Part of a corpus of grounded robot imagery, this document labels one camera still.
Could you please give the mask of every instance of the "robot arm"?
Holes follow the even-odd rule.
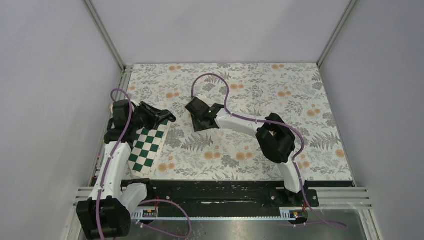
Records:
[[[289,160],[291,154],[294,154],[296,137],[288,128],[233,117],[227,113],[223,105],[214,104],[209,107],[197,97],[194,97],[185,108],[191,113],[195,132],[207,129],[230,129],[256,138],[265,157],[277,164],[284,178],[285,189],[300,195],[302,186],[294,165],[296,163]],[[236,114],[249,119],[284,123],[275,113],[271,113],[268,117],[249,116],[239,112]]]
[[[130,124],[111,157],[111,152],[127,124],[130,107],[133,108]],[[148,191],[145,184],[134,183],[127,187],[125,193],[122,193],[121,182],[124,168],[131,155],[137,131],[142,128],[154,129],[165,120],[175,122],[176,118],[168,110],[159,110],[144,102],[141,102],[141,104],[133,103],[130,106],[127,100],[121,100],[113,104],[112,118],[109,120],[107,133],[104,136],[106,146],[99,178],[88,200],[80,201],[76,206],[76,213],[87,239],[100,238],[96,223],[95,206],[97,201],[100,201],[103,235],[106,238],[128,235],[131,214],[136,210],[139,203],[147,197]],[[100,200],[97,199],[99,190],[102,190]]]

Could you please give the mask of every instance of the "white wall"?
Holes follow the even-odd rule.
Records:
[[[0,4],[0,239],[57,240],[119,69],[81,0]]]
[[[359,1],[321,72],[384,239],[422,239],[424,2]]]
[[[126,64],[317,62],[349,0],[93,0]]]

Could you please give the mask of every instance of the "aluminum frame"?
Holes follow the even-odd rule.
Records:
[[[100,19],[99,14],[97,13],[97,10],[91,0],[82,0],[85,7],[87,8],[88,14],[90,15],[93,23],[97,27],[101,37],[104,40],[104,43],[106,44],[107,48],[109,49],[110,53],[113,56],[113,59],[115,60],[118,67],[121,69],[121,71],[125,70],[125,63],[122,60],[117,48],[114,45],[114,42],[111,39],[111,36],[109,36],[108,31],[106,31],[105,26],[103,25],[102,20]]]
[[[321,53],[321,56],[319,56],[318,61],[316,62],[316,65],[318,66],[318,69],[321,68],[324,61],[326,60],[327,55],[329,54],[330,50],[333,48],[334,43],[336,42],[340,31],[345,26],[346,20],[350,16],[352,10],[354,9],[355,5],[358,3],[358,0],[350,0],[347,4],[346,9],[344,10],[343,14],[341,15],[340,20],[338,21],[334,31],[331,34],[330,39],[328,40],[327,44],[324,47],[324,50]]]
[[[316,190],[318,199],[320,202],[319,207],[315,207],[316,210],[356,210],[360,216],[361,223],[368,240],[382,240],[380,229],[377,225],[373,206],[370,202],[370,198],[367,189],[364,187],[311,187],[310,189]],[[64,240],[78,240],[82,234],[82,228],[75,211],[76,205],[79,201],[87,200],[90,195],[92,187],[80,187],[78,189],[76,198],[74,200],[74,207],[70,213],[66,222],[66,232],[63,235]],[[281,207],[280,210],[301,210],[301,207]],[[180,217],[169,217],[161,218],[174,221],[184,221],[185,218]],[[196,217],[193,220],[197,221],[275,221],[275,217]]]

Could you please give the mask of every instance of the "checkerboard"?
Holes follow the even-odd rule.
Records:
[[[134,176],[144,178],[149,175],[156,156],[160,156],[160,150],[164,145],[168,121],[165,120],[156,129],[147,130],[145,128],[137,132],[138,139],[133,143],[131,156],[128,159],[128,165]]]

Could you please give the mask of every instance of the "floral pattern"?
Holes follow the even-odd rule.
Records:
[[[156,169],[161,180],[282,180],[277,166],[266,159],[258,142],[228,129],[194,132],[185,105],[193,81],[202,74],[222,76],[230,86],[228,107],[252,116],[278,114],[305,138],[296,161],[307,180],[352,180],[336,122],[319,70],[314,63],[293,64],[136,64],[129,96],[177,120],[170,124]],[[225,85],[205,76],[194,94],[208,104],[223,104]],[[296,151],[300,140],[295,141]]]

